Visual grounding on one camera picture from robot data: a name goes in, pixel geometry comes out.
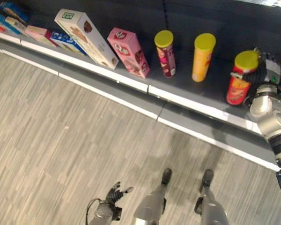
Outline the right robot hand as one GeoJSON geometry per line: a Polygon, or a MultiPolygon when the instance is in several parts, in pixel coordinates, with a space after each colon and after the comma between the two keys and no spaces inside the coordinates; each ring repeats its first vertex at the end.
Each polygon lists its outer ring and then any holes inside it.
{"type": "Polygon", "coordinates": [[[273,54],[261,52],[255,47],[253,52],[257,54],[259,65],[253,72],[231,72],[230,76],[248,83],[273,83],[278,85],[281,80],[281,66],[273,54]]]}

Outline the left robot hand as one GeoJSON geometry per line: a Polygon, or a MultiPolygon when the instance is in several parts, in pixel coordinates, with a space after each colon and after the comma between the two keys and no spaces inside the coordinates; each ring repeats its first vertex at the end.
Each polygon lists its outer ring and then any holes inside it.
{"type": "Polygon", "coordinates": [[[118,181],[116,182],[111,189],[109,190],[109,192],[107,193],[105,199],[104,199],[104,203],[107,203],[113,207],[116,207],[117,202],[123,198],[123,196],[125,196],[126,194],[132,192],[134,190],[134,187],[130,186],[126,189],[120,190],[121,187],[121,182],[118,181]]]}

